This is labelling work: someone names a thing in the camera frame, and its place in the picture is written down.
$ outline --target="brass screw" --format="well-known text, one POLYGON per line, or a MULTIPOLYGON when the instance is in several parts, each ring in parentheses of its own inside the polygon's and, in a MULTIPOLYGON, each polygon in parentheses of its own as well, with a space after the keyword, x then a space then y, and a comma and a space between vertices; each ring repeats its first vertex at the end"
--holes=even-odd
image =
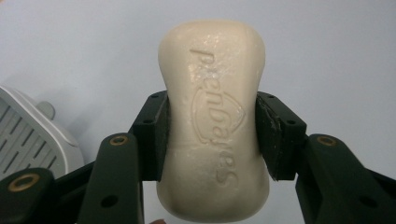
POLYGON ((328 147, 333 147, 335 144, 337 144, 337 141, 335 141, 333 138, 330 138, 328 136, 319 136, 317 138, 317 141, 321 143, 322 145, 328 146, 328 147))
POLYGON ((128 141, 128 137, 124 135, 115 136, 110 140, 112 146, 121 146, 128 141))
POLYGON ((26 174, 14 179, 9 185, 8 190, 11 192, 20 192, 32 187, 38 182, 40 176, 38 174, 26 174))

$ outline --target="soap bar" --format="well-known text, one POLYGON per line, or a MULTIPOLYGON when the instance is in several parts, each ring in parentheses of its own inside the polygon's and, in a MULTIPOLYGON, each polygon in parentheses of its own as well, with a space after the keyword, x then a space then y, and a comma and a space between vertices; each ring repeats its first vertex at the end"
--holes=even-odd
POLYGON ((192 21, 163 39, 171 122, 157 193, 174 216, 232 222, 265 203, 268 174, 254 117, 264 61, 260 36, 237 21, 192 21))

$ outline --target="screw hole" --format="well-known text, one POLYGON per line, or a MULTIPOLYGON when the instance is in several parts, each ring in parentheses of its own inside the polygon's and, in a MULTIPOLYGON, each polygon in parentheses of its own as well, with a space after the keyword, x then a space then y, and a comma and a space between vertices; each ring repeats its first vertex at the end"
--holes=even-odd
POLYGON ((378 203, 374 199, 372 199, 368 196, 360 196, 359 201, 361 201, 362 204, 364 204, 368 207, 371 207, 371 208, 378 207, 378 203))
POLYGON ((11 192, 19 192, 29 189, 38 182, 39 178, 40 176, 38 174, 21 175, 8 185, 8 190, 11 192))
POLYGON ((115 136, 110 140, 110 144, 113 146, 120 146, 126 143, 128 138, 126 136, 115 136))
POLYGON ((118 201, 119 201, 119 198, 117 196, 109 195, 102 200, 101 205, 104 208, 109 208, 109 207, 114 206, 118 201))
POLYGON ((335 146, 335 144, 337 144, 337 141, 328 136, 319 136, 317 138, 317 141, 327 147, 333 147, 335 146))

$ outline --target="white background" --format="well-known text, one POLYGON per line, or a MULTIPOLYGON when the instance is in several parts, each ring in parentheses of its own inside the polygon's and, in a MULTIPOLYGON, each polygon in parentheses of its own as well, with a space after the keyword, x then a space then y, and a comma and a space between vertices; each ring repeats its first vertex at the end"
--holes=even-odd
MULTIPOLYGON (((0 84, 51 102, 85 162, 103 138, 128 131, 147 97, 165 90, 157 63, 168 30, 231 19, 266 44, 259 91, 280 98, 307 133, 342 139, 368 168, 396 178, 396 2, 0 1, 0 84)), ((145 183, 146 221, 169 215, 145 183)), ((240 223, 304 223, 293 182, 240 223)))

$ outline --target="soap dish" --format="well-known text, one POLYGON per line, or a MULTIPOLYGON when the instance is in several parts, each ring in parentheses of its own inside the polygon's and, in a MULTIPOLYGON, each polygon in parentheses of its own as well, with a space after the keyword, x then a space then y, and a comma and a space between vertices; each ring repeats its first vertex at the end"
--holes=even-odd
POLYGON ((0 86, 0 180, 33 167, 47 168, 58 178, 84 164, 77 141, 54 116, 50 103, 37 104, 0 86))

